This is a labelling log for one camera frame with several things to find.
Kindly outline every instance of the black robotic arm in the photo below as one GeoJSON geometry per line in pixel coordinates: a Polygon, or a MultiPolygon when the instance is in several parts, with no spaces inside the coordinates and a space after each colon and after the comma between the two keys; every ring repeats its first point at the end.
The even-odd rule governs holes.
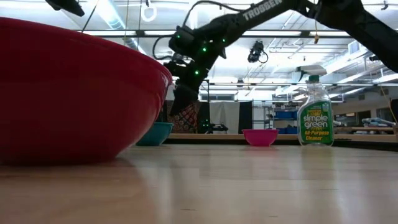
{"type": "Polygon", "coordinates": [[[398,72],[398,63],[395,62],[398,57],[397,32],[368,13],[361,0],[319,0],[317,4],[308,0],[265,0],[237,14],[217,17],[197,29],[191,30],[185,22],[182,27],[177,27],[169,47],[192,61],[181,65],[181,60],[171,60],[164,64],[173,76],[179,77],[170,113],[177,114],[197,100],[199,87],[218,56],[226,58],[225,47],[247,30],[290,9],[332,29],[346,31],[376,54],[388,68],[398,72]]]}

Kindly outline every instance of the simple green label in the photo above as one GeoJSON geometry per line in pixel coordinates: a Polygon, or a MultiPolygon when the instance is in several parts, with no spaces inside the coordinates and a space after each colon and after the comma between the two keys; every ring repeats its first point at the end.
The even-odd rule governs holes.
{"type": "Polygon", "coordinates": [[[333,141],[331,103],[320,101],[308,105],[300,114],[300,134],[304,142],[329,144],[333,141]]]}

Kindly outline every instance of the simple green bottle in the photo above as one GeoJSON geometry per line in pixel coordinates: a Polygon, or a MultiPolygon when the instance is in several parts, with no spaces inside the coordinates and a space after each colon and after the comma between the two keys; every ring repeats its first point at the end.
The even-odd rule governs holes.
{"type": "Polygon", "coordinates": [[[333,115],[328,92],[318,75],[307,81],[308,98],[298,110],[298,140],[301,145],[333,144],[333,115]]]}

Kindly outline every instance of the teal bowl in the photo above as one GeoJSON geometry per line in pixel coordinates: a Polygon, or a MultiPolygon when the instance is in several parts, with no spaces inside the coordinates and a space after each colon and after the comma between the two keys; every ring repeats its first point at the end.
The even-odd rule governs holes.
{"type": "Polygon", "coordinates": [[[136,143],[137,146],[159,146],[170,135],[173,123],[155,122],[150,130],[136,143]]]}

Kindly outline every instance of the red bowl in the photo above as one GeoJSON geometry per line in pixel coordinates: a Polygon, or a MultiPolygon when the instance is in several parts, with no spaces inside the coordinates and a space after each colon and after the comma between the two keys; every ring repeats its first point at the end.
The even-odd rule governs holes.
{"type": "Polygon", "coordinates": [[[76,164],[114,158],[149,130],[170,72],[122,45],[0,18],[0,161],[76,164]]]}
{"type": "Polygon", "coordinates": [[[273,129],[245,129],[244,138],[252,146],[270,146],[278,136],[278,130],[273,129]]]}

